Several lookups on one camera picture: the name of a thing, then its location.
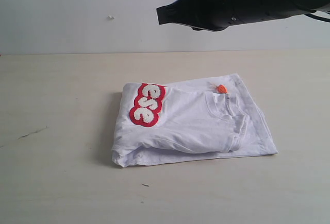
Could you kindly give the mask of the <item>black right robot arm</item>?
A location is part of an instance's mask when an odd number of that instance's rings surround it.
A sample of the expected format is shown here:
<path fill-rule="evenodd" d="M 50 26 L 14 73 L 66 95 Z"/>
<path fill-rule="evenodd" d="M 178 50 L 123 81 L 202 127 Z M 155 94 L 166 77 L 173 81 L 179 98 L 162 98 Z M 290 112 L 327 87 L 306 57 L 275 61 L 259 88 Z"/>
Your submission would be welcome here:
<path fill-rule="evenodd" d="M 329 12 L 329 0 L 176 0 L 156 9 L 160 25 L 174 23 L 193 30 L 222 31 L 229 26 Z"/>

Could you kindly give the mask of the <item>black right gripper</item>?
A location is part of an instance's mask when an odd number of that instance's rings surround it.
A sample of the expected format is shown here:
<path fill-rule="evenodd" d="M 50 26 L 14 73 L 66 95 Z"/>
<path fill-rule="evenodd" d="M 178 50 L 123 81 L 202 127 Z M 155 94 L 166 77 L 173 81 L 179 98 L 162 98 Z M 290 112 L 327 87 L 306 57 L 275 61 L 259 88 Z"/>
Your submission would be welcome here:
<path fill-rule="evenodd" d="M 179 24 L 193 30 L 222 31 L 246 24 L 240 0 L 176 0 L 156 8 L 159 25 Z"/>

